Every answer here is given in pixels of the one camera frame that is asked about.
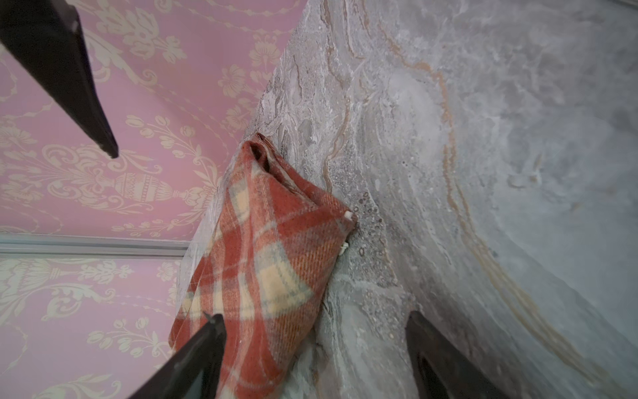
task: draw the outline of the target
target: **red plaid fabric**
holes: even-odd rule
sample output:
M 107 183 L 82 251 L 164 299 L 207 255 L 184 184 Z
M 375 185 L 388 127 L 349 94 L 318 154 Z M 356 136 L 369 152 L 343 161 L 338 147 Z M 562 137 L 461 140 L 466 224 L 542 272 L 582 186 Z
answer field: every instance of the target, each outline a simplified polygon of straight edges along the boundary
M 315 323 L 356 219 L 262 135 L 239 151 L 211 250 L 191 279 L 170 343 L 179 350 L 206 322 L 202 312 L 223 314 L 228 338 L 217 398 L 271 399 Z

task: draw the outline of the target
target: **gray marble surface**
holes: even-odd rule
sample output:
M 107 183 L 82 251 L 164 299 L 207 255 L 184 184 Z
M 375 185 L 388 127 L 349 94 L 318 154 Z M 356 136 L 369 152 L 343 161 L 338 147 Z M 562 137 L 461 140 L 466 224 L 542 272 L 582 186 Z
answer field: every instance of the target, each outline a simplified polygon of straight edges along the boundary
M 259 131 L 359 216 L 283 398 L 415 398 L 420 310 L 513 398 L 638 393 L 638 10 L 309 0 Z

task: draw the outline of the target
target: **flower motif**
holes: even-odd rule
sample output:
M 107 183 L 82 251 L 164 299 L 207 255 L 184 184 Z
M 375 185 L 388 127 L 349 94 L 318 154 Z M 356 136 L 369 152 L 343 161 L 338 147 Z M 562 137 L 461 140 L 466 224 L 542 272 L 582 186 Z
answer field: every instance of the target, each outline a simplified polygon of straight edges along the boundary
M 42 193 L 32 190 L 30 186 L 22 187 L 17 181 L 2 184 L 0 188 L 4 190 L 5 195 L 21 202 L 39 201 L 43 197 Z
M 237 65 L 231 65 L 229 69 L 222 69 L 221 74 L 223 77 L 217 81 L 217 84 L 223 88 L 224 95 L 237 97 L 244 89 L 246 72 Z
M 182 133 L 183 136 L 186 137 L 192 137 L 195 135 L 195 128 L 191 127 L 191 126 L 182 126 L 179 129 L 179 132 Z
M 149 323 L 149 318 L 148 317 L 140 317 L 135 322 L 135 328 L 143 329 L 144 327 L 146 327 L 146 325 L 148 325 L 148 323 Z
M 236 105 L 226 111 L 226 121 L 235 130 L 244 130 L 248 127 L 248 115 L 250 115 L 250 112 L 243 111 Z
M 11 126 L 0 126 L 1 148 L 9 148 L 14 144 L 34 144 L 37 142 L 37 140 L 31 138 L 29 132 Z
M 164 59 L 171 64 L 174 64 L 178 59 L 186 58 L 186 53 L 179 48 L 179 39 L 175 36 L 168 36 L 166 38 L 166 50 L 162 55 L 164 56 Z
M 163 282 L 167 282 L 169 280 L 173 280 L 175 276 L 175 268 L 174 264 L 171 262 L 163 262 L 160 267 L 158 267 L 157 277 L 161 278 Z
M 256 40 L 255 49 L 250 50 L 248 56 L 253 60 L 253 66 L 264 66 L 268 63 L 277 65 L 279 63 L 279 57 L 281 52 L 275 44 L 277 42 L 277 36 L 265 35 L 263 38 L 258 34 L 254 35 Z

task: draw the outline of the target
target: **fabric fold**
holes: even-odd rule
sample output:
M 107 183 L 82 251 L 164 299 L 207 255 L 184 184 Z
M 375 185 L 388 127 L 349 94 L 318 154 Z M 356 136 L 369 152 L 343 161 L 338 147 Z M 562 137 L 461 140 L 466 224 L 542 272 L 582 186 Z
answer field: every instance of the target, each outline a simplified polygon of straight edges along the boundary
M 276 398 L 356 216 L 259 133 L 240 147 L 222 206 L 170 344 L 179 350 L 206 322 L 202 312 L 223 314 L 217 398 Z

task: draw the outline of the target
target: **damask pattern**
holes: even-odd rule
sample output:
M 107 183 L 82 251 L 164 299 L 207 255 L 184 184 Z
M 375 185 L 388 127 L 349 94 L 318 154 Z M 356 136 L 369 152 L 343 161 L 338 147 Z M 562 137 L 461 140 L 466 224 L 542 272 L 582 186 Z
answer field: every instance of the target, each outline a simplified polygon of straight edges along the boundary
M 0 47 L 0 232 L 189 239 L 304 0 L 68 0 L 111 160 Z
M 128 397 L 172 355 L 178 267 L 0 260 L 0 397 Z

